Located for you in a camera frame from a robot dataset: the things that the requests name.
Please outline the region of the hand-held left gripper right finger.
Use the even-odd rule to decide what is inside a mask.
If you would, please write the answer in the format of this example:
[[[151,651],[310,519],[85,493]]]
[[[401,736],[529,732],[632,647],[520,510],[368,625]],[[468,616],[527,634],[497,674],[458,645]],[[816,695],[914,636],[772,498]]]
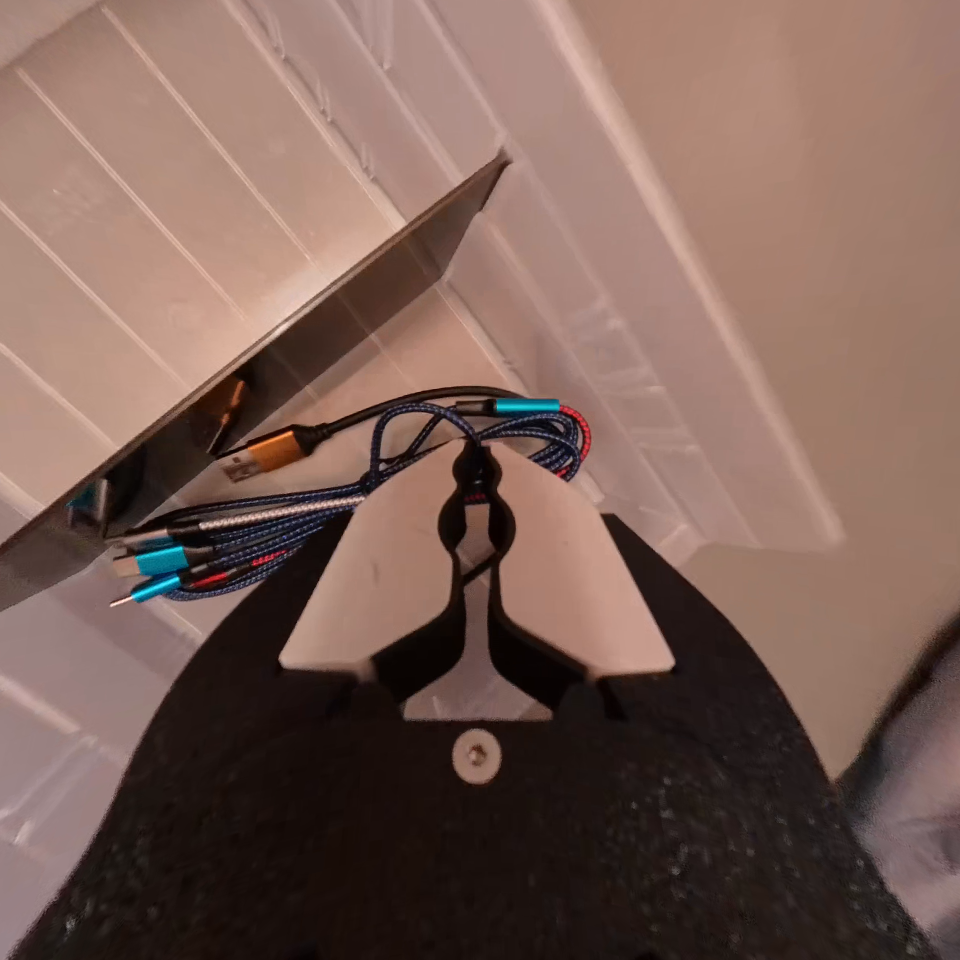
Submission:
[[[504,442],[485,453],[494,669],[551,712],[575,687],[670,673],[675,655],[601,513]]]

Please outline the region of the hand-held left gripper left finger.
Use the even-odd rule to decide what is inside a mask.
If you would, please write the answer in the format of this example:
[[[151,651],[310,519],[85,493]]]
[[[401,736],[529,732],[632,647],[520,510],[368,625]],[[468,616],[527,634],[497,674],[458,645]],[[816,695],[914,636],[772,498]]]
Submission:
[[[349,674],[403,702],[458,664],[471,465],[472,443],[450,440],[363,500],[279,655],[283,668]]]

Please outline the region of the clear plastic storage box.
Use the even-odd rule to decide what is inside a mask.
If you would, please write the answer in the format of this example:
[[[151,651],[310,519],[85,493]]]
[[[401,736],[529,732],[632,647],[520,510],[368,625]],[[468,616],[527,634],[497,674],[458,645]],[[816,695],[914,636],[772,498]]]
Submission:
[[[453,384],[559,398],[576,485],[666,559],[839,521],[562,2],[2,2],[2,544],[505,151],[443,278],[160,512],[353,480],[370,426],[234,485],[210,452]],[[2,612],[2,866],[68,872],[150,712],[246,594],[125,591],[107,547]]]

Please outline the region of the shiny metal divider plate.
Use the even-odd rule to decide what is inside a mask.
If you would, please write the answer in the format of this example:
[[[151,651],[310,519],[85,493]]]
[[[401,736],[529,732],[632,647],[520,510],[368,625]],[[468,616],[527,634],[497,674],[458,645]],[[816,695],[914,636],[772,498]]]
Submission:
[[[263,424],[334,363],[447,273],[467,231],[492,196],[509,154],[499,150],[465,181],[217,370],[117,451],[98,462],[38,517],[2,543],[1,609],[53,588],[106,549],[90,524],[71,527],[66,504],[112,471],[139,467],[120,521],[137,523],[212,463],[191,424],[208,395],[232,375],[249,387],[231,439]]]

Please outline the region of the dark cloth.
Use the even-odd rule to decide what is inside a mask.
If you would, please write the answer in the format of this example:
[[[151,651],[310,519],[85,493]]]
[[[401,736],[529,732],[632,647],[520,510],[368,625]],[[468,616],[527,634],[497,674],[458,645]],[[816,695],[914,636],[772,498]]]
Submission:
[[[936,953],[958,958],[958,614],[921,651],[837,787],[882,881]]]

